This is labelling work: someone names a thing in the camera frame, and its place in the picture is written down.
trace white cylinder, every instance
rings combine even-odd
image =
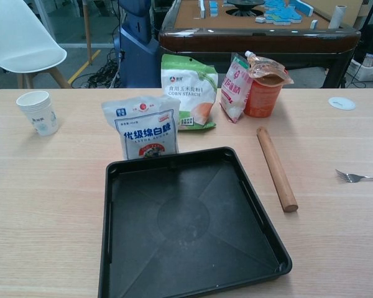
[[[17,105],[39,135],[51,135],[58,130],[57,116],[48,92],[26,93],[17,99]]]
[[[329,29],[339,29],[343,17],[346,13],[347,7],[344,5],[337,5],[334,8],[333,16],[331,17]]]

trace fork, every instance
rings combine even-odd
[[[346,182],[350,182],[350,183],[359,182],[362,178],[373,179],[373,177],[370,177],[370,176],[360,176],[360,175],[355,175],[355,174],[346,174],[346,173],[340,172],[339,170],[336,170],[336,172],[337,172],[337,175],[341,179],[345,180]]]

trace black plastic tray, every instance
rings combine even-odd
[[[235,152],[107,167],[98,297],[190,297],[292,269]]]

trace orange cup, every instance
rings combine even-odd
[[[253,81],[244,113],[257,118],[269,117],[275,107],[282,86],[267,87]]]

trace wooden rolling pin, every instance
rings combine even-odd
[[[269,133],[265,127],[257,129],[257,137],[259,138],[262,151],[267,160],[268,168],[274,180],[275,188],[278,192],[279,200],[284,212],[293,212],[298,209],[297,201],[294,198],[294,193],[287,180],[285,170],[280,163],[278,153],[275,150]]]

